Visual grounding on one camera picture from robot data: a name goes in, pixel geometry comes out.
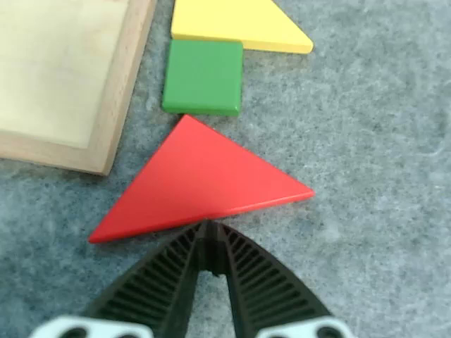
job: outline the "screw hole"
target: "screw hole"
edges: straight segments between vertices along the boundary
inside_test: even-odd
[[[82,327],[74,327],[69,331],[64,332],[60,338],[86,338],[87,331]]]
[[[318,338],[343,338],[343,335],[333,327],[322,327],[316,334]]]

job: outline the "wooden block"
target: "wooden block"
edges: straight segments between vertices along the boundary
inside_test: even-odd
[[[0,1],[0,157],[108,174],[155,3]]]
[[[241,109],[240,42],[173,40],[163,109],[237,116]]]
[[[310,53],[313,42],[272,0],[176,0],[174,39],[241,41],[245,49]]]
[[[107,242],[314,195],[308,186],[185,115],[89,241]]]

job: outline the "red triangle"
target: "red triangle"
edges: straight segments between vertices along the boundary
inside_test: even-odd
[[[314,191],[185,115],[91,234],[91,243],[308,199]]]

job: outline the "wooden board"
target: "wooden board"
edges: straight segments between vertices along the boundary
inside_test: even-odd
[[[156,0],[0,0],[0,157],[107,175]]]

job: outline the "green wooden piece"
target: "green wooden piece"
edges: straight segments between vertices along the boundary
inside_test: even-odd
[[[241,42],[173,40],[163,109],[237,116],[241,109]]]

